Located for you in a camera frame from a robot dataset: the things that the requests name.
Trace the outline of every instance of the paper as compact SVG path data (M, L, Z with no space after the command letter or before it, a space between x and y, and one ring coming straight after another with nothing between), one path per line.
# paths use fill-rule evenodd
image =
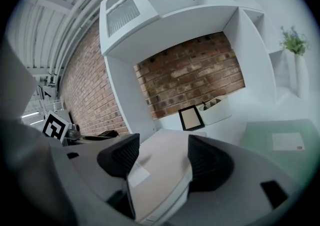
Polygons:
M138 186L141 182L143 182L150 173L144 169L139 163L134 163L131 172L128 176L128 181L132 187Z
M304 141L300 133L274 133L272 135L273 150L275 151L301 151L305 150Z

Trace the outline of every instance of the white shelving unit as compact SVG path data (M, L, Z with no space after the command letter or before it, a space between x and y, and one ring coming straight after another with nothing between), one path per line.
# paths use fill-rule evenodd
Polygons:
M271 104L278 102L286 91L276 85L271 58L280 49L280 38L255 0L101 3L101 51L106 56L113 93L130 132L139 132L143 141L154 131L151 130L154 124L135 72L129 67L179 43L221 31L235 51L247 92ZM126 103L128 97L132 97L130 103Z
M276 102L274 69L250 17L239 8L223 30L238 59L246 88L258 99Z

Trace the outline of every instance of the brick wall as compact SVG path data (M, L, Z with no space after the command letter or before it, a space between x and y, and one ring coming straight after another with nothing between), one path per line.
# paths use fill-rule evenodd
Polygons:
M93 24L71 57L60 84L60 95L82 134L100 134L112 129L120 135L128 134L101 55L99 21Z
M153 118L245 86L222 32L171 47L139 63L135 71Z

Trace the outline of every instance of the pipe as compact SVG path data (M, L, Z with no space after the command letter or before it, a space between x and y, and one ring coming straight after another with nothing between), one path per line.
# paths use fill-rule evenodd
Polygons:
M33 36L35 32L34 26L36 25L36 22L39 20L39 17L40 17L40 7L33 6L31 18L28 21L29 26L28 26L28 32L26 37L26 45L25 45L26 58L30 67L34 67L33 50L34 50L35 42L33 42L34 40Z
M67 37L64 39L64 41L62 43L62 47L59 52L59 56L58 56L58 59L57 59L56 65L55 65L55 71L54 71L54 79L53 79L54 83L55 83L55 79L57 79L56 76L58 75L58 70L61 67L61 64L63 62L63 58L65 57L64 50L69 42L69 39L71 38L71 36L73 36L74 30L79 28L79 26L77 27L77 24L81 24L81 22L78 19L80 18L80 20L82 20L82 18L87 14L87 11L91 10L92 7L96 5L96 3L100 4L101 1L102 0L91 0L89 2L89 4L85 7L85 9L80 13L80 15L75 20L75 22L73 23L72 26L75 26L75 27L71 27L71 29L69 30Z
M43 54L46 53L46 51L44 51L44 44L45 44L45 40L46 40L46 35L48 33L48 31L47 31L48 25L49 25L50 21L52 20L53 16L54 16L54 11L53 10L51 11L51 15L48 13L47 17L46 16L42 16L41 17L41 21L42 22L45 22L46 19L48 19L46 27L38 26L38 31L39 32L40 32L40 30L42 30L42 31L39 34L37 34L37 41L40 41L40 43L41 43L41 45L38 45L39 49L37 49L35 51L35 53L36 53L38 50L40 50L40 52L38 53L39 55L36 56L35 60L34 60L35 67L37 67L37 68L41 67L41 61L42 61L42 58L43 58L42 56L43 56Z
M24 39L23 39L23 46L24 46L24 53L25 53L25 59L26 59L26 66L27 67L31 67L32 64L32 59L31 59L31 54L28 53L28 39L30 38L30 34L29 32L31 31L30 26L34 26L34 24L31 24L32 19L35 18L35 16L33 16L33 13L35 12L36 7L34 5L30 5L30 10L28 12L28 16L27 16L27 21L26 21L26 26L25 26L25 35L24 35Z
M66 61L66 65L69 63L71 57L72 57L72 54L75 52L79 42L82 40L82 38L84 37L84 35L86 34L86 32L90 29L90 27L93 25L93 23L99 18L99 14L92 20L92 22L87 26L87 28L85 29L85 31L83 33L80 34L80 36L78 37L78 40L76 41L76 43L74 43L74 45L72 46L72 43L74 42L75 38L77 37L77 35L79 34L79 32L81 31L82 28L79 28L77 33L75 34L75 36L73 37L70 45L68 46L67 50L66 50L66 54L70 54L70 56L68 57L67 61ZM62 83L62 80L65 76L65 72L66 70L63 70L62 72L62 75L61 75L61 78L60 78L60 83Z
M58 29L61 27L61 25L63 24L63 22L66 19L66 15L61 15L61 14L55 14L54 15L54 19L53 22L51 24L53 24L53 27L51 28L51 26L48 26L52 29L52 32L49 35L49 40L55 40L57 35L58 35ZM48 57L46 59L46 67L49 68L49 63L50 63L50 54L52 54L52 50L53 47L52 45L50 45L50 49L48 50Z
M64 39L62 47L60 48L60 52L58 55L58 59L55 65L55 71L54 71L54 77L53 77L53 83L56 83L58 80L58 75L60 73L60 69L62 67L62 63L64 61L64 59L66 58L66 55L68 53L68 50L72 44L72 42L74 41L75 37L79 34L79 29L77 30L76 34L74 34L74 30L77 28L81 28L88 20L89 18L94 14L91 13L86 20L84 21L84 23L82 23L80 26L78 26L81 21L83 20L83 18L86 16L86 14L88 13L88 11L92 10L92 7L98 2L99 6L102 0L91 0L89 2L88 5L86 5L85 9L79 14L79 16L77 17L77 19L75 20L75 22L73 23L73 25L71 26L71 31L69 30L67 33L67 37Z
M70 21L73 19L75 13L78 11L79 7L84 3L85 0L78 0L77 3L73 6L70 13L68 14L68 17L64 21L64 25L61 27L59 31L59 35L57 36L57 41L55 42L55 46L52 51L52 56L50 60L50 67L49 67L49 74L52 74L54 63L55 63L55 54L57 53L58 48L61 46L61 41L65 37L66 29L70 23Z

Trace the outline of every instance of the white ceiling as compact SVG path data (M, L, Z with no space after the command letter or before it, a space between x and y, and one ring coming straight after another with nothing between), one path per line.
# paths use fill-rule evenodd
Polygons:
M59 79L78 42L99 18L102 0L20 0L6 28L13 50L51 95L43 101L38 91L31 98L23 119L27 124L43 118L44 111L53 109L58 98Z

